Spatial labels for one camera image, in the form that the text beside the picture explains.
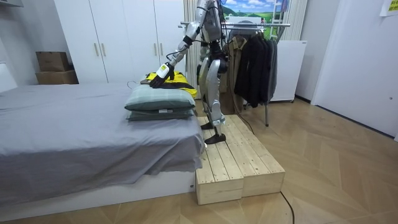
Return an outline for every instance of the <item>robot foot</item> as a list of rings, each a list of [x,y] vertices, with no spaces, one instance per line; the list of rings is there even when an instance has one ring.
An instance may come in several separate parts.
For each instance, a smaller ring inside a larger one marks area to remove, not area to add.
[[[222,141],[225,141],[225,140],[226,140],[226,137],[225,137],[224,134],[221,134],[221,135],[215,134],[212,137],[206,139],[205,143],[206,144],[216,144],[218,142],[222,142]]]
[[[202,130],[210,130],[210,129],[213,129],[213,125],[210,124],[210,122],[208,122],[207,124],[201,125],[200,128]]]

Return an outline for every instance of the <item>brown box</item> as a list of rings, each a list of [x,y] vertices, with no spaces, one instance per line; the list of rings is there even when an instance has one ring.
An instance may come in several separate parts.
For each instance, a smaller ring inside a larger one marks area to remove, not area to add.
[[[65,52],[36,52],[42,72],[64,72],[69,70],[67,53]]]
[[[79,84],[76,72],[38,72],[36,73],[39,85]]]

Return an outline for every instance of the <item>wooden step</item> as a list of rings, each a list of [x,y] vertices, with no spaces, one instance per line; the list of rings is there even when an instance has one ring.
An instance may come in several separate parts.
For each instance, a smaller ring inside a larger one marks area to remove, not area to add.
[[[207,118],[198,118],[200,124]],[[285,170],[237,115],[227,115],[221,127],[226,142],[207,146],[196,172],[198,203],[235,200],[280,192]],[[213,130],[203,131],[205,139]]]

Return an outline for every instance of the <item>gray pillow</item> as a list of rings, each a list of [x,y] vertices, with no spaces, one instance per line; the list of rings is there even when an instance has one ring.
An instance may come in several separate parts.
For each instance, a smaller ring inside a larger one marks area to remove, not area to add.
[[[130,121],[151,121],[159,119],[181,119],[189,118],[195,113],[189,110],[152,110],[152,111],[130,111],[127,119]]]
[[[195,107],[195,100],[184,90],[151,88],[149,85],[139,85],[132,90],[126,102],[125,109],[132,110],[159,110]]]

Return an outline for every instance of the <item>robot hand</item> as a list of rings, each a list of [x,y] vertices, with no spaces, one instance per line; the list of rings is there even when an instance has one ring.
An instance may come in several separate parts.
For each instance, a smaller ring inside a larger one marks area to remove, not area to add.
[[[156,77],[150,81],[149,86],[152,88],[158,88],[168,77],[170,77],[171,80],[174,80],[174,66],[166,62],[156,71]]]

